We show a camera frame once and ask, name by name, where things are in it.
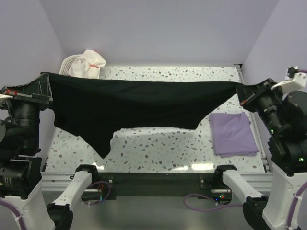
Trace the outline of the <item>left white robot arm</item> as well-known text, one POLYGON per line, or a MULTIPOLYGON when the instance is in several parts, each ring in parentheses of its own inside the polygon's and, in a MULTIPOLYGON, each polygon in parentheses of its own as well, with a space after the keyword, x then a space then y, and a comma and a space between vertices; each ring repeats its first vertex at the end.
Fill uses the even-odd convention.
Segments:
POLYGON ((99 184, 97 168, 80 165, 64 192, 45 204, 39 153, 40 112, 53 103, 50 76, 41 74, 25 85, 5 86, 0 107, 8 117, 0 122, 0 204, 8 208, 22 230, 68 230, 73 209, 86 188, 99 184))

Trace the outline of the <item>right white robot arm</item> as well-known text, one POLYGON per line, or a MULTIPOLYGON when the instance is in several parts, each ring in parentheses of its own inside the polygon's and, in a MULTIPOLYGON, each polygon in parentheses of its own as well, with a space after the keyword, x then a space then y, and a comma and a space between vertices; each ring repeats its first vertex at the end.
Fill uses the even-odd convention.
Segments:
POLYGON ((297 216, 307 188, 307 94, 271 79, 238 86, 236 91, 240 105, 258 113, 270 133, 271 190, 269 196, 256 191, 233 165, 218 166, 214 184, 232 190, 253 229, 297 230, 297 216))

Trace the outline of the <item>black t shirt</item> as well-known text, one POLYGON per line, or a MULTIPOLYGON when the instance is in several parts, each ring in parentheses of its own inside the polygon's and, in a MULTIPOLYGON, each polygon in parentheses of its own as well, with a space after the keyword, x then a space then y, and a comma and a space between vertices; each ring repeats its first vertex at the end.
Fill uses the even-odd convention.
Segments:
POLYGON ((54 124, 80 136, 100 157, 123 128, 195 130, 210 112, 236 94, 237 82, 167 82, 82 79, 50 73, 54 124))

